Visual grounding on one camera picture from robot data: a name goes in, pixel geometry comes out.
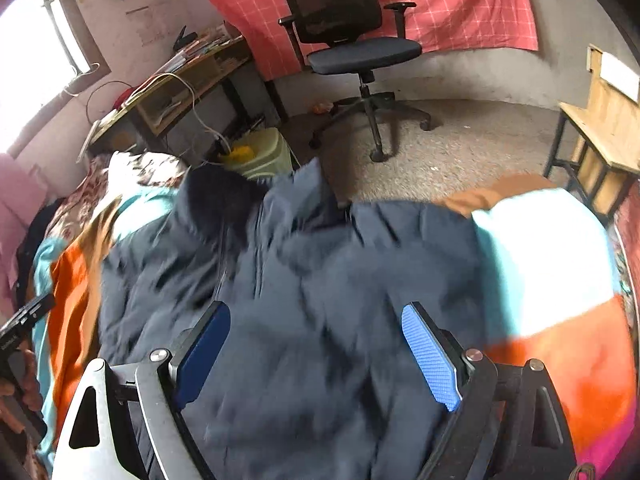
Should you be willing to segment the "left hand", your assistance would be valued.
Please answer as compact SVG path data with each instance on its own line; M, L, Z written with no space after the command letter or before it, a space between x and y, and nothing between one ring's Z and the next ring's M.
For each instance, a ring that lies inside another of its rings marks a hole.
M36 377L36 359L34 352L27 348L21 350L25 371L21 381L21 388L23 391L23 403L33 412L40 412L42 408L42 396L40 394L40 385ZM6 406L6 398L13 396L14 385L1 379L1 420L16 434L21 434L24 431L24 425L10 413Z

